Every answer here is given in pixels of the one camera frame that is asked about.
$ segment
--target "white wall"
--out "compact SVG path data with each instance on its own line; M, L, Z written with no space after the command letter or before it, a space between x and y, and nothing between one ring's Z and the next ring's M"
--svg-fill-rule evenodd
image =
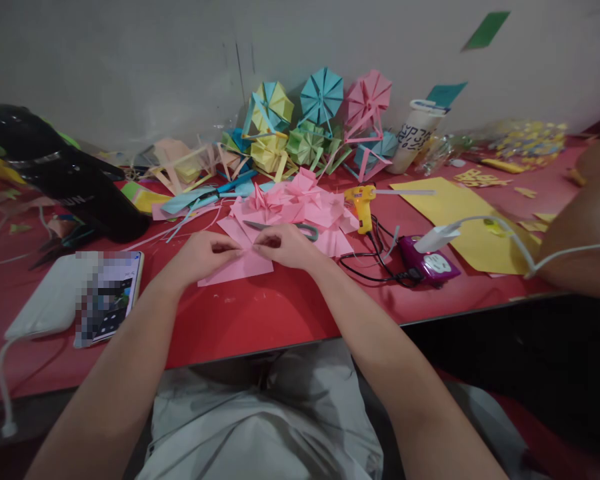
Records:
M496 10L511 15L491 46L461 51ZM468 81L448 129L578 131L600 119L600 0L0 0L0 102L108 149L209 132L258 82L297 93L326 65L345 86L370 68L392 80L387 126L436 83Z

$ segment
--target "white bottle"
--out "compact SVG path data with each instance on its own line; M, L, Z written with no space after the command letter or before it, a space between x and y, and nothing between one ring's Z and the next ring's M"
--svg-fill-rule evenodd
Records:
M391 165L385 169L394 175L400 175L409 168L450 110L436 107L435 102L430 100L412 100L409 105L413 110L398 133L398 150L391 160Z

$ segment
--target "glue gun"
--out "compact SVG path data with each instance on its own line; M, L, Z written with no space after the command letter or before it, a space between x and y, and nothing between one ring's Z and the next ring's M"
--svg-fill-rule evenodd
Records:
M377 190L375 185L364 185L345 190L345 200L355 205L361 235L371 231L371 206L369 203L376 195L435 195L435 190Z

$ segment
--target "yellow glue gun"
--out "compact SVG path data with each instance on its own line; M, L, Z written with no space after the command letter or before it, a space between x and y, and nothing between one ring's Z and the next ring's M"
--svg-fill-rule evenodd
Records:
M354 187L345 190L345 200L353 202L355 210L360 220L360 228L358 233L361 235L371 231L371 206L369 202L375 198L375 186L365 185L364 187Z

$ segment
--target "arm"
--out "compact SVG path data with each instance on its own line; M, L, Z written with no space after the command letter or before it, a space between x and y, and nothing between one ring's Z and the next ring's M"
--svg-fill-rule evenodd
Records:
M540 246L539 259L600 243L600 140L578 158L576 167L587 184L551 222ZM600 297L600 249L556 257L540 268L538 274L560 288Z
M298 228L268 228L254 248L315 280L356 364L389 414L407 478L506 478L420 350Z
M27 480L120 479L151 410L186 286L241 253L218 233L191 236L150 282L62 412Z

